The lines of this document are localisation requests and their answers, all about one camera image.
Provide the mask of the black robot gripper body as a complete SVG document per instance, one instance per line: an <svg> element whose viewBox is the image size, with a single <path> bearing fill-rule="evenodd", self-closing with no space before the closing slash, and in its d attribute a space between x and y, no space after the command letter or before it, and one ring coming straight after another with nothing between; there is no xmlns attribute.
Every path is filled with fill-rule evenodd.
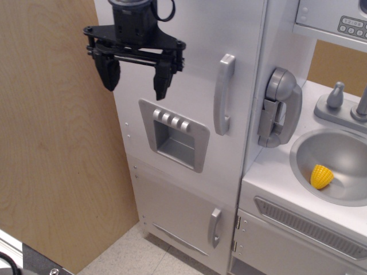
<svg viewBox="0 0 367 275"><path fill-rule="evenodd" d="M175 15L175 2L166 18L158 15L157 1L109 1L114 23L104 26L87 26L83 33L88 37L88 54L111 56L116 60L155 66L160 61L170 61L172 71L184 68L183 50L186 44L164 33L158 22L167 22Z"/></svg>

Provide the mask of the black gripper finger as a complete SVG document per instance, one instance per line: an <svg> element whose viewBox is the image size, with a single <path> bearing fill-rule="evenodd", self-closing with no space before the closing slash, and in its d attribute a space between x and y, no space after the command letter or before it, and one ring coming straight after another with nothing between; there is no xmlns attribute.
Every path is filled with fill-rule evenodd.
<svg viewBox="0 0 367 275"><path fill-rule="evenodd" d="M94 58L97 72L104 87L113 92L120 79L119 61L111 56L97 54Z"/></svg>
<svg viewBox="0 0 367 275"><path fill-rule="evenodd" d="M170 61L160 61L155 65L153 78L156 100L163 100L173 78L172 64Z"/></svg>

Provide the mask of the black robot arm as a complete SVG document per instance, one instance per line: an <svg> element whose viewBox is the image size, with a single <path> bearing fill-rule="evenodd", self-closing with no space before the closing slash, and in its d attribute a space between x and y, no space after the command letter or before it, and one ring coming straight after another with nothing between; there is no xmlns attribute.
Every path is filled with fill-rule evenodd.
<svg viewBox="0 0 367 275"><path fill-rule="evenodd" d="M105 88L113 91L120 79L121 61L152 66L157 100L166 97L173 75L184 68L186 44L158 26L156 1L110 1L114 24L87 26L88 55Z"/></svg>

